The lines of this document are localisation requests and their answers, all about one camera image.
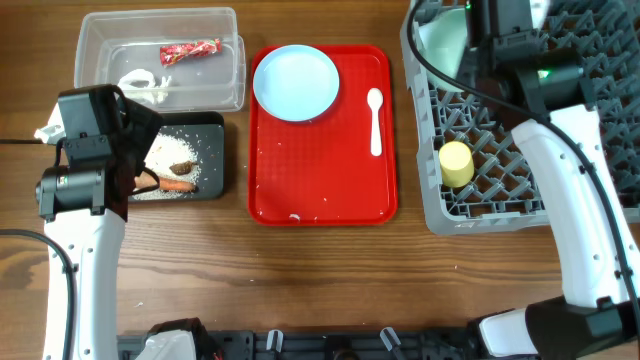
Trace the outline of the white plastic spoon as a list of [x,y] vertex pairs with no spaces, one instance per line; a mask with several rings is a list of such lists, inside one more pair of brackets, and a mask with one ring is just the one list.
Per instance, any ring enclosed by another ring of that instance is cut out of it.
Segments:
[[367,94],[367,104],[371,111],[370,152],[373,156],[382,155],[382,138],[379,113],[383,105],[383,94],[378,88],[371,88]]

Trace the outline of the light blue plate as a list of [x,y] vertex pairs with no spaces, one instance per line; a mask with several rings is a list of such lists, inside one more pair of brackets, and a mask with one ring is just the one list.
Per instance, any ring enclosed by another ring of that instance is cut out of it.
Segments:
[[321,50],[286,45],[259,61],[253,94],[263,110],[286,122],[312,120],[325,113],[340,89],[335,63]]

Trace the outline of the brown food scrap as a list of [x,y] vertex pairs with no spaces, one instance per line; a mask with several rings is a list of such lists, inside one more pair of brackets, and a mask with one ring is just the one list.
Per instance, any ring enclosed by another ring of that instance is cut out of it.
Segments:
[[195,167],[198,166],[197,162],[185,161],[182,163],[175,163],[169,167],[169,170],[176,176],[183,176],[190,174]]

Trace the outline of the yellow plastic cup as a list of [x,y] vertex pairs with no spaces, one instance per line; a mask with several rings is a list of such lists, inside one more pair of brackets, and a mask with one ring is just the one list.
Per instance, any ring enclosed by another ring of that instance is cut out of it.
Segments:
[[442,182],[450,188],[466,186],[474,176],[473,157],[470,148],[459,141],[451,141],[439,150]]

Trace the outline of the white cooked rice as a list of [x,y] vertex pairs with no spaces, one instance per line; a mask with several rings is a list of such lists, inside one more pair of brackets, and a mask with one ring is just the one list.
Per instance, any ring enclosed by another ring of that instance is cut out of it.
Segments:
[[[169,170],[171,165],[185,161],[197,162],[198,166],[195,167],[190,174],[183,176],[176,176]],[[190,182],[195,185],[200,178],[202,169],[202,165],[198,159],[198,153],[192,145],[184,139],[164,134],[159,134],[154,140],[151,150],[145,158],[145,165],[149,170],[157,175],[158,179],[159,177],[164,177]],[[169,192],[155,189],[153,191],[145,191],[134,195],[132,199],[136,201],[171,200],[178,199],[186,195],[192,195],[197,191],[198,186],[195,192],[190,193]]]

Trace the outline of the orange carrot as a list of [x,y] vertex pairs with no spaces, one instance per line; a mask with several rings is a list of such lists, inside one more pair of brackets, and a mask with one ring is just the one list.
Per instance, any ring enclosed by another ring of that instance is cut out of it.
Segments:
[[197,190],[197,186],[190,182],[164,177],[159,177],[159,179],[156,180],[154,177],[147,173],[142,173],[140,176],[135,178],[135,186],[137,189],[155,187],[162,191],[179,193],[190,193]]

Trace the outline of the light green bowl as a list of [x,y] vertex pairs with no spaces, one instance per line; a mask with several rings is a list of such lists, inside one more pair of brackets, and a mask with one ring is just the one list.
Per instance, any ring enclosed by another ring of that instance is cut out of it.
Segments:
[[421,55],[433,67],[455,79],[467,44],[467,21],[462,8],[445,11],[418,29]]

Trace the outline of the red snack wrapper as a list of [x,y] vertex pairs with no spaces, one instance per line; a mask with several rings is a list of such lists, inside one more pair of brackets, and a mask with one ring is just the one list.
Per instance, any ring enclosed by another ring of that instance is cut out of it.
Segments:
[[175,65],[189,57],[206,57],[221,50],[221,41],[217,38],[163,46],[160,48],[160,63],[163,67]]

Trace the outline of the white tissue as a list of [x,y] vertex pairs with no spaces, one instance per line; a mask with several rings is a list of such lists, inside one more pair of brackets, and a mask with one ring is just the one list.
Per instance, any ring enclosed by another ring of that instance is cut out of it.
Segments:
[[171,82],[171,76],[163,76],[160,78],[160,82],[157,82],[154,74],[150,71],[135,69],[119,80],[118,87],[132,100],[158,105],[168,97],[167,88]]

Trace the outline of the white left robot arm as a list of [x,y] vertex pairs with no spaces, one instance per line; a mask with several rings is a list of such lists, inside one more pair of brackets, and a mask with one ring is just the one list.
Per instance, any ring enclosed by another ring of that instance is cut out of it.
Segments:
[[114,359],[128,202],[163,118],[112,84],[65,91],[57,105],[67,162],[46,169],[36,186],[52,243],[43,356]]

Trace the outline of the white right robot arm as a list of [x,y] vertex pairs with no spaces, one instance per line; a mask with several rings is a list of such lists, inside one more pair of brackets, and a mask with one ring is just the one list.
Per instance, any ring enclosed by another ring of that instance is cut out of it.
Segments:
[[579,54],[543,51],[546,9],[470,1],[475,82],[529,165],[559,254],[560,297],[479,323],[494,357],[576,359],[639,337],[639,249],[609,173]]

